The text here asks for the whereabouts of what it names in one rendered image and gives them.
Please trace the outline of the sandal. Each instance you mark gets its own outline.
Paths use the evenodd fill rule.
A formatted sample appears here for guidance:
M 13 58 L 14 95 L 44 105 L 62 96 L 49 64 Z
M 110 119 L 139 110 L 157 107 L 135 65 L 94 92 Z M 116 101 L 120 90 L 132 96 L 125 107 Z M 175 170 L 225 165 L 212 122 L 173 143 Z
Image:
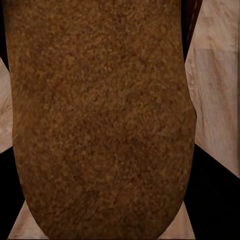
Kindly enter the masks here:
M 184 201 L 203 0 L 0 0 L 12 146 L 50 240 L 157 240 Z

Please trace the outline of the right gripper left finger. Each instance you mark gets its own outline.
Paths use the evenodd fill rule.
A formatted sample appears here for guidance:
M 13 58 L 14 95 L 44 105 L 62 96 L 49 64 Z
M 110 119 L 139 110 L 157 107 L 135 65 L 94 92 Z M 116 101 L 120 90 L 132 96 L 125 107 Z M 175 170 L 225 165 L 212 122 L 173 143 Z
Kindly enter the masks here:
M 0 153 L 0 240 L 7 240 L 25 202 L 13 146 Z

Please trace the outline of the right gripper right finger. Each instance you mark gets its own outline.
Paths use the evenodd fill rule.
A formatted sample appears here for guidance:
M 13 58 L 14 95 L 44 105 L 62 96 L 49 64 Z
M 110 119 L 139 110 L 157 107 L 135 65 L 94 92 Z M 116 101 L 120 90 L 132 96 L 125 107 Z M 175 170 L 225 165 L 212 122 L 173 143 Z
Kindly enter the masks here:
M 196 240 L 240 240 L 240 178 L 196 143 L 184 203 Z

